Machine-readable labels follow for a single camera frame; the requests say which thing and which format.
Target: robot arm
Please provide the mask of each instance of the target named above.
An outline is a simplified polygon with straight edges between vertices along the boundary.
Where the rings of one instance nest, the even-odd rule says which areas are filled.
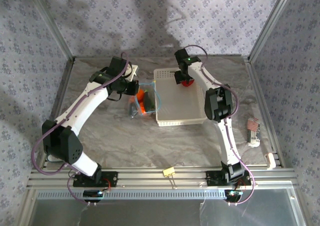
[[[185,49],[178,50],[174,55],[180,69],[174,73],[176,83],[184,83],[183,85],[188,86],[191,81],[195,81],[205,91],[204,111],[207,118],[213,121],[221,147],[222,177],[226,183],[243,177],[245,170],[239,162],[241,157],[232,131],[232,120],[228,117],[231,114],[232,107],[231,92],[220,87],[221,83],[205,68],[201,69],[202,62],[198,57],[190,57]],[[226,127],[233,150],[239,159],[232,151]]]
[[[131,65],[130,63],[131,69],[128,69],[123,77],[118,78],[107,87],[103,87],[90,94],[84,98],[76,109],[73,108],[84,95],[88,95],[91,90],[103,85],[118,75],[125,64],[126,61],[124,59],[113,57],[109,67],[105,67],[102,71],[97,71],[91,76],[82,94],[62,115],[57,117],[55,121],[46,120],[42,125],[42,133],[44,134],[56,124],[66,119],[67,115],[74,110],[64,123],[43,140],[44,151],[70,164],[95,182],[100,180],[101,166],[83,152],[83,146],[78,139],[79,132],[89,116],[113,91],[120,95],[135,95],[138,92],[139,82],[133,80],[133,75],[138,69],[138,66]]]

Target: gray marble surface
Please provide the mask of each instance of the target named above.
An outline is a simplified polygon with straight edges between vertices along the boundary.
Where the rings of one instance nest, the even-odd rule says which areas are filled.
[[[86,87],[90,76],[108,66],[110,58],[76,58],[61,111],[65,111]],[[153,79],[153,71],[177,67],[173,57],[137,57],[130,61],[139,66],[141,83]],[[233,117],[232,128],[242,160],[249,165],[266,164],[262,152],[271,150],[263,122],[261,145],[247,146],[247,119],[261,119],[258,103],[241,57],[209,57],[205,66],[220,82],[237,93],[240,107]],[[161,167],[221,165],[221,150],[212,122],[159,127],[153,118],[131,118],[128,96],[118,102],[106,100],[94,111],[81,129],[79,139],[85,153],[102,165],[115,167]],[[48,163],[56,168],[57,163]]]

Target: patterned wallpaper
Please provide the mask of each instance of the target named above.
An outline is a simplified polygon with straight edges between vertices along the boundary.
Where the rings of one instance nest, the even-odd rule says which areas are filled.
[[[254,63],[288,167],[320,225],[320,0],[290,0]]]
[[[0,0],[0,225],[12,225],[67,60],[31,0]]]
[[[172,56],[198,44],[248,55],[276,0],[44,0],[72,54]]]

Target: binder clip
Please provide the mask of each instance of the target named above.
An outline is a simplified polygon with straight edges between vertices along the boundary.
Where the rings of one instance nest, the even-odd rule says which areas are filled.
[[[175,179],[174,179],[174,174],[175,173],[176,172],[175,172],[174,167],[170,167],[170,168],[167,168],[167,169],[163,170],[164,177],[169,179],[170,184],[172,185],[172,188],[174,190],[176,190],[178,188],[176,183],[175,183]]]

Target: white tray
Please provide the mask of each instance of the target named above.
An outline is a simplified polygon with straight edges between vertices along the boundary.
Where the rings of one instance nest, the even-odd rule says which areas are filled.
[[[207,119],[202,89],[196,82],[189,87],[176,84],[175,72],[178,70],[159,68],[153,71],[155,90],[161,100],[161,108],[156,112],[159,126],[202,124]],[[154,97],[157,109],[159,99]]]

